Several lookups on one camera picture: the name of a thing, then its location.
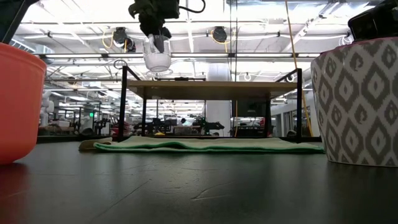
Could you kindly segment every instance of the white pillar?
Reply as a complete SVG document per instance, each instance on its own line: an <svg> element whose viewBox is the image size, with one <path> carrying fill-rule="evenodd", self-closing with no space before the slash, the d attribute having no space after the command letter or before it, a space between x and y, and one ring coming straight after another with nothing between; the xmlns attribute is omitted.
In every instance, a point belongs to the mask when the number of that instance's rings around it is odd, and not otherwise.
<svg viewBox="0 0 398 224"><path fill-rule="evenodd" d="M228 64L211 63L207 73L208 81L231 81ZM210 134L217 132L220 136L229 136L231 129L231 102L229 100L206 101L207 122L220 122L224 130L210 130Z"/></svg>

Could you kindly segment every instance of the wooden table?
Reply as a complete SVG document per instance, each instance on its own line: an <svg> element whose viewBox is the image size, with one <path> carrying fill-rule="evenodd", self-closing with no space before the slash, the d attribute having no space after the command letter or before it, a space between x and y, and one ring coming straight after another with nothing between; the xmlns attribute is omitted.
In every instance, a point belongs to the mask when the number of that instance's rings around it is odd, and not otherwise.
<svg viewBox="0 0 398 224"><path fill-rule="evenodd" d="M297 88L296 83L127 81L142 99L153 100L269 100Z"/></svg>
<svg viewBox="0 0 398 224"><path fill-rule="evenodd" d="M131 73L137 81L128 80L127 73ZM297 74L297 83L281 82ZM264 100L266 102L266 125L264 135L271 123L271 99L297 89L297 99L302 98L302 69L296 68L275 82L195 82L195 81L142 81L128 67L123 66L122 92L119 129L123 130L124 110L126 104L126 90L129 89L143 99L142 123L146 118L147 99L153 100ZM297 100L297 117L301 117L301 100ZM301 132L297 133L297 142L301 141Z"/></svg>

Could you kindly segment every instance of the black camera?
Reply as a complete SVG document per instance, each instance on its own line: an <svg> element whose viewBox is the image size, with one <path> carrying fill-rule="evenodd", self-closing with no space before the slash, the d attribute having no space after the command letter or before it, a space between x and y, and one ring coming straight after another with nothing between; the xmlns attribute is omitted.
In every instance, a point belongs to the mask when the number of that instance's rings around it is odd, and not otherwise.
<svg viewBox="0 0 398 224"><path fill-rule="evenodd" d="M163 27L165 19L178 19L180 0L134 0L129 7L130 15L138 14L141 31L148 36L163 35L171 38L171 33Z"/></svg>
<svg viewBox="0 0 398 224"><path fill-rule="evenodd" d="M355 42L398 36L397 3L393 0L383 1L376 7L351 18L348 27Z"/></svg>

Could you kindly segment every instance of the lab workstation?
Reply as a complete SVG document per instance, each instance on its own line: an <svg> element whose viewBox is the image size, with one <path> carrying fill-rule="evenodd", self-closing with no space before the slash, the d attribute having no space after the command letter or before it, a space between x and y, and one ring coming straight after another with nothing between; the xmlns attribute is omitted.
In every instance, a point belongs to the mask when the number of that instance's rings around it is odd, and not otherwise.
<svg viewBox="0 0 398 224"><path fill-rule="evenodd" d="M397 223L397 7L0 0L0 223Z"/></svg>

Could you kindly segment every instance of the table leg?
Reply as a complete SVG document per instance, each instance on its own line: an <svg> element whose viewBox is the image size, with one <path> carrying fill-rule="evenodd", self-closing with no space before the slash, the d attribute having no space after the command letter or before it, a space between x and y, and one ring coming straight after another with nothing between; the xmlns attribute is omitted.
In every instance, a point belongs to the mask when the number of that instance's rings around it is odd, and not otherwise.
<svg viewBox="0 0 398 224"><path fill-rule="evenodd" d="M81 128L81 124L80 124L80 121L81 121L81 108L79 108L79 123L78 123L78 129L77 129L77 131L80 133L80 128Z"/></svg>
<svg viewBox="0 0 398 224"><path fill-rule="evenodd" d="M147 90L144 87L144 94L142 95L142 122L141 122L141 136L145 136L147 116Z"/></svg>
<svg viewBox="0 0 398 224"><path fill-rule="evenodd" d="M302 69L297 69L297 130L296 130L296 138L297 143L301 142L302 137L302 98L303 98L303 77L302 77Z"/></svg>
<svg viewBox="0 0 398 224"><path fill-rule="evenodd" d="M266 101L266 116L265 116L265 124L264 124L264 137L268 138L268 132L270 131L271 126L271 100Z"/></svg>
<svg viewBox="0 0 398 224"><path fill-rule="evenodd" d="M126 92L127 92L127 66L123 66L122 94L121 94L121 98L120 98L120 113L119 113L118 142L121 142L124 139L124 110L126 109Z"/></svg>

